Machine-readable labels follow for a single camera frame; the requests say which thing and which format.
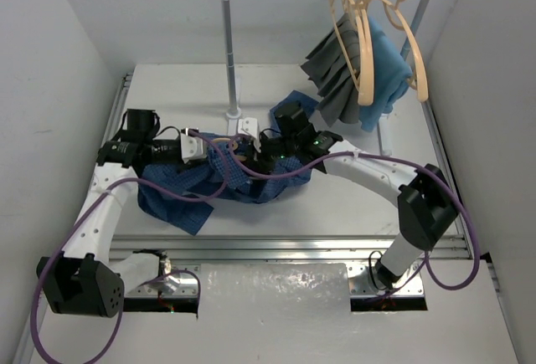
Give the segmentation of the beige plastic hanger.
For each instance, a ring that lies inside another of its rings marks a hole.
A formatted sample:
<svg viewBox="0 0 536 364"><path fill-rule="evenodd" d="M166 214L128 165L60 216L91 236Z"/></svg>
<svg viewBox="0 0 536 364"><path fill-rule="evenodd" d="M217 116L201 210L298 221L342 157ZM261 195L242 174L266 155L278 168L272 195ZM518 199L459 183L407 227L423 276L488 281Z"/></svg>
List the beige plastic hanger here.
<svg viewBox="0 0 536 364"><path fill-rule="evenodd" d="M212 139L212 142L216 143L216 144L219 144L219 143L226 143L228 144L230 142L230 149L232 151L237 151L238 148L239 148L239 143L235 140L232 140L231 138L228 138L228 137L216 137L214 139ZM243 155L237 155L236 156L237 160L238 161L246 161L247 157L246 156L243 156Z"/></svg>

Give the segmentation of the blue plaid shirt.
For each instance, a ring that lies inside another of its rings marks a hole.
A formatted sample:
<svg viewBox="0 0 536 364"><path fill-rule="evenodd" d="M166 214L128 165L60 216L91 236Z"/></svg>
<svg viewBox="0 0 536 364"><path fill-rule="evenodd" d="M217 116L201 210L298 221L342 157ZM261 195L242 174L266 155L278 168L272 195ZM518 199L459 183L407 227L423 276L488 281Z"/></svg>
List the blue plaid shirt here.
<svg viewBox="0 0 536 364"><path fill-rule="evenodd" d="M318 102L299 91L292 91L284 100L270 109L270 128L276 124L276 110L286 103L298 102L311 116ZM281 180L260 180L248 177L233 161L229 163L230 179L219 199L234 201L239 205L268 203L287 188L300 187L311 180L312 171L303 171L294 177ZM175 165L150 165L145 167L142 179L177 195L196 198L210 196L223 181L224 166L219 154L209 150L208 160L192 169L180 172ZM156 189L141 185L137 193L138 207L146 214L169 223L184 232L195 235L204 226L214 208L207 202L189 203L162 194Z"/></svg>

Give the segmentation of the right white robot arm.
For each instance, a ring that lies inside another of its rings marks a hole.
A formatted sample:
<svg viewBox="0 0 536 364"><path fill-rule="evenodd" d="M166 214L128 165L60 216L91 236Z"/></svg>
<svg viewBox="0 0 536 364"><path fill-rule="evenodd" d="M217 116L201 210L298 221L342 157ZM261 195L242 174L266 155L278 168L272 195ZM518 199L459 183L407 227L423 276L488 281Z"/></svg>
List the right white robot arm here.
<svg viewBox="0 0 536 364"><path fill-rule="evenodd" d="M341 177L392 203L398 212L399 234L369 271L374 288L391 290L410 266L430 252L458 216L442 171L433 165L424 172L364 151L331 131L318 131L302 105L289 102L275 114L274 136L254 131L248 150L253 168L272 174L277 162L295 157L302 165Z"/></svg>

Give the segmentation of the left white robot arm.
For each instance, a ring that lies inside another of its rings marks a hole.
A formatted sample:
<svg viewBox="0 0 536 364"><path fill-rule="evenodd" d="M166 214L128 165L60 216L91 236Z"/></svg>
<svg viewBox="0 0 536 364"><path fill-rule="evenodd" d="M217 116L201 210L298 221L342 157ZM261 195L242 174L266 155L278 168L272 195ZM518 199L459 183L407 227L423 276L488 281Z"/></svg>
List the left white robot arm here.
<svg viewBox="0 0 536 364"><path fill-rule="evenodd" d="M37 267L42 290L56 314L113 317L126 295L162 275L162 252L140 249L115 264L111 242L127 199L143 169L180 156L178 141L157 141L153 110L129 109L120 130L97 153L92 184L74 232L53 257Z"/></svg>

